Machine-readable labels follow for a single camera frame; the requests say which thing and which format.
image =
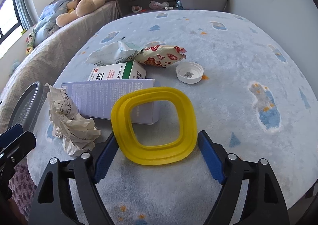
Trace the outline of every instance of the blue gripper pad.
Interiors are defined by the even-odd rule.
[[[0,135],[0,148],[7,147],[16,138],[18,138],[23,133],[23,128],[20,124],[16,124],[3,134]]]
[[[118,144],[115,136],[113,136],[105,147],[104,151],[100,154],[98,160],[96,161],[95,174],[93,177],[94,183],[97,184],[100,180],[105,178],[117,150]]]
[[[207,138],[202,132],[198,134],[198,146],[212,177],[220,184],[224,184],[226,177],[223,173],[223,164],[208,140],[211,139]]]

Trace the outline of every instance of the curtain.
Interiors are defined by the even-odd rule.
[[[34,24],[36,24],[36,20],[32,16],[31,11],[29,10],[25,2],[26,0],[15,0],[22,27],[28,30]]]

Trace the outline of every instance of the purple box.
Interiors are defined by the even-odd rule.
[[[154,79],[92,80],[62,83],[85,116],[111,119],[112,107],[123,95],[144,88],[158,87]],[[131,111],[131,122],[154,124],[159,119],[159,101],[136,106]]]

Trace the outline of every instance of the yellow ring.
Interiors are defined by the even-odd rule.
[[[180,135],[172,143],[144,146],[135,136],[131,124],[131,110],[140,104],[171,101],[179,117]],[[122,96],[112,108],[112,129],[124,155],[141,165],[163,165],[187,157],[197,143],[197,121],[189,98],[181,91],[170,87],[154,87],[131,92]]]

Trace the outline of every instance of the snack wrapper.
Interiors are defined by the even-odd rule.
[[[50,104],[50,120],[54,124],[53,133],[57,137],[63,137],[65,152],[76,157],[92,150],[95,147],[94,140],[101,135],[101,131],[95,128],[92,118],[81,116],[73,100],[61,88],[50,88],[47,98]]]
[[[167,67],[174,62],[185,59],[185,53],[186,50],[178,46],[158,45],[141,48],[133,43],[117,41],[92,52],[86,63],[105,66],[135,60],[144,65]]]

